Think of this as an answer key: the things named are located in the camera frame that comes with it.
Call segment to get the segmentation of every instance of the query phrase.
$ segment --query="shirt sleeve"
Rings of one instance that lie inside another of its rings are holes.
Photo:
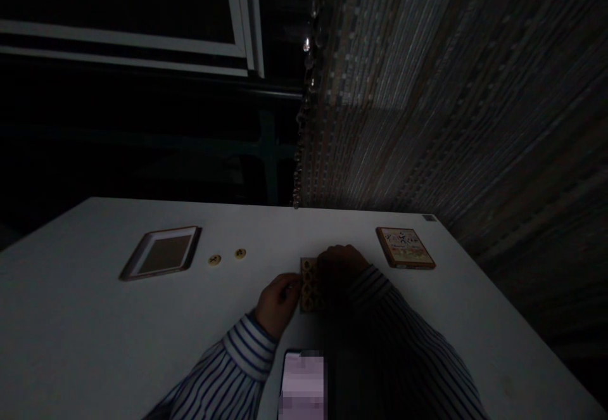
[[[145,420],[255,418],[276,345],[245,315]]]
[[[377,268],[361,273],[349,287],[348,298],[371,350],[387,413],[394,418],[404,412],[412,418],[489,418],[454,347]]]

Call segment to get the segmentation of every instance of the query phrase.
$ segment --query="woven curtain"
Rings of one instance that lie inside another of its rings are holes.
[[[301,204],[434,213],[560,356],[598,352],[606,0],[333,7]]]

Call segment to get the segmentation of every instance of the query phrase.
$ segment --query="phone screen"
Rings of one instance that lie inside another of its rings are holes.
[[[324,420],[325,392],[326,367],[321,353],[285,353],[279,420]]]

